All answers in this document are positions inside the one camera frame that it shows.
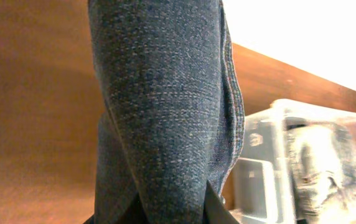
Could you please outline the dark blue jeans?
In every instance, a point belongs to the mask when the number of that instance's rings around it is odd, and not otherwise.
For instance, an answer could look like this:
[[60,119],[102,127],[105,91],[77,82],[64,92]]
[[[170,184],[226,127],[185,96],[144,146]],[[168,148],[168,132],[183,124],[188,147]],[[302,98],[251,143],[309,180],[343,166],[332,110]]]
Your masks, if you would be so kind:
[[221,0],[89,0],[98,125],[95,207],[139,195],[149,223],[204,223],[244,142],[245,112]]

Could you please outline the light blue jeans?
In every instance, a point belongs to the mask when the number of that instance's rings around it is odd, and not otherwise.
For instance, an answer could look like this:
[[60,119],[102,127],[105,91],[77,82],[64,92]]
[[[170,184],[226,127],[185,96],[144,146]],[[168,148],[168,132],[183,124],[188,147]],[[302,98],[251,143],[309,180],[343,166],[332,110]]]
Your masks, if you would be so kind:
[[356,221],[356,145],[338,124],[290,129],[286,149],[296,207],[309,223]]

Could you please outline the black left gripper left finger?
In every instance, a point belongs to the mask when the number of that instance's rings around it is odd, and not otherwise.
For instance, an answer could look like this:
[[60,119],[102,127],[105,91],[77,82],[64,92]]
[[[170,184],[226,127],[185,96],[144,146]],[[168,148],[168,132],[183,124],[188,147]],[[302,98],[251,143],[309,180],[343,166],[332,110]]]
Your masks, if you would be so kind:
[[132,199],[127,209],[121,214],[117,215],[114,220],[108,219],[104,224],[149,224],[148,218],[143,210],[143,206],[139,195],[136,194]]

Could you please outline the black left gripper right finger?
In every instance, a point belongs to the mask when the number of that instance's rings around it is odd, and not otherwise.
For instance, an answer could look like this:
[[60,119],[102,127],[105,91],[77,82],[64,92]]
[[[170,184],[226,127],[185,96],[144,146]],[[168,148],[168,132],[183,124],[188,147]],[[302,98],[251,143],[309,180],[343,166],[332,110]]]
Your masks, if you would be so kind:
[[205,224],[239,224],[234,216],[224,207],[211,183],[207,181],[204,198]]

